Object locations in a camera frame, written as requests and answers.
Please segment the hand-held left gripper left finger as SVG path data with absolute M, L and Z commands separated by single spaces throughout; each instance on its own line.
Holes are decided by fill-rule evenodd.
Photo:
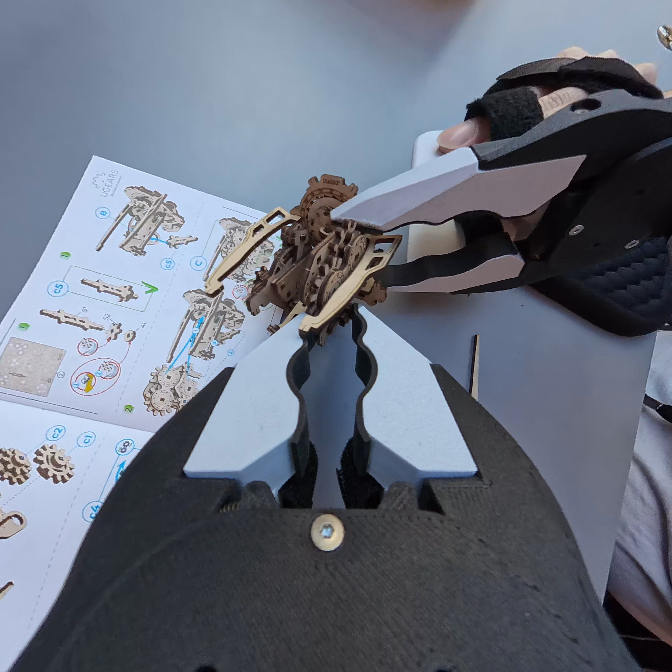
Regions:
M 192 478 L 266 483 L 282 506 L 312 508 L 316 450 L 300 388 L 314 340 L 291 321 L 240 360 L 184 468 Z

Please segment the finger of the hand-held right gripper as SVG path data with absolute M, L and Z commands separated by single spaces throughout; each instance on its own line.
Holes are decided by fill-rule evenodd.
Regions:
M 565 189 L 584 159 L 481 170 L 473 150 L 461 148 L 366 189 L 333 209 L 331 219 L 390 232 L 412 223 L 441 224 L 467 212 L 526 216 Z
M 482 251 L 463 248 L 445 255 L 419 257 L 407 264 L 390 265 L 384 270 L 383 286 L 401 292 L 454 293 L 516 278 L 524 266 L 519 254 L 487 258 Z

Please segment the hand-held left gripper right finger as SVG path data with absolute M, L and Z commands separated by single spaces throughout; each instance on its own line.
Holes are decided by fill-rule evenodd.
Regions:
M 356 401 L 352 438 L 337 471 L 346 508 L 377 508 L 394 483 L 477 472 L 432 363 L 366 308 L 354 308 Z

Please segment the wooden gear model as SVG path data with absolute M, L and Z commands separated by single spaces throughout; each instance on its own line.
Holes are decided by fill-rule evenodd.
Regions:
M 312 177 L 300 203 L 290 210 L 299 219 L 281 229 L 281 248 L 270 268 L 262 266 L 246 305 L 252 315 L 273 304 L 287 316 L 298 304 L 299 313 L 317 315 L 354 271 L 371 237 L 354 223 L 333 223 L 332 209 L 357 194 L 340 176 Z

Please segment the person's right hand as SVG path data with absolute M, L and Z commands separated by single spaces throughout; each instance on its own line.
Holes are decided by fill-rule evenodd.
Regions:
M 464 121 L 439 135 L 442 153 L 483 142 L 520 137 L 552 114 L 594 93 L 624 90 L 662 98 L 653 63 L 632 64 L 614 50 L 592 55 L 573 46 L 554 58 L 523 64 L 497 78 L 466 108 Z

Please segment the black wrist rest pad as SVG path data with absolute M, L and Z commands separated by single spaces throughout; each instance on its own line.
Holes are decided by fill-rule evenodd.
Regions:
M 609 333 L 647 335 L 671 324 L 671 241 L 647 239 L 615 259 L 532 287 Z

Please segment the assembly instruction booklet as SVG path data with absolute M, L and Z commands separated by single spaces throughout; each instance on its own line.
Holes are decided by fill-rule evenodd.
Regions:
M 206 278 L 262 213 L 93 157 L 1 325 L 1 625 L 37 626 L 151 435 L 278 321 L 245 307 L 276 232 L 216 295 Z

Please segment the person in white shirt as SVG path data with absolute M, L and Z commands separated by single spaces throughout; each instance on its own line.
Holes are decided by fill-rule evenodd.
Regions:
M 608 591 L 671 643 L 671 422 L 648 405 L 636 433 Z

